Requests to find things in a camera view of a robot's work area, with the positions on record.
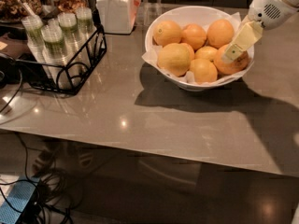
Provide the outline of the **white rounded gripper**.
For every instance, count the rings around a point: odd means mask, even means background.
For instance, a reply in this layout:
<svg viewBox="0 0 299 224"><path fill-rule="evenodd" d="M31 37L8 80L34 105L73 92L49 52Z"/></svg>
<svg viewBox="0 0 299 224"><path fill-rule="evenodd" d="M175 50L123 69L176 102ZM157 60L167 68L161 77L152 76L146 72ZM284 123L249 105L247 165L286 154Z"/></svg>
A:
<svg viewBox="0 0 299 224"><path fill-rule="evenodd" d="M232 63L263 36L263 29L274 29L297 12L297 0L252 0L249 13L239 24L233 40L221 58Z"/></svg>

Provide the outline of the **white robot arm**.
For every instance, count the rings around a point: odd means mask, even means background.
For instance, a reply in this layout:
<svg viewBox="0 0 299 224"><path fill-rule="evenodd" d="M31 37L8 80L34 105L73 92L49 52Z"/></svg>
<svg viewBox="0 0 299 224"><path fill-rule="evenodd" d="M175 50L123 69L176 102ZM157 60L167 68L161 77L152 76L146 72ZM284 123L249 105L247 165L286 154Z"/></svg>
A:
<svg viewBox="0 0 299 224"><path fill-rule="evenodd" d="M279 27L298 10L299 0L252 0L248 15L224 50L222 60L235 61L262 38L264 30Z"/></svg>

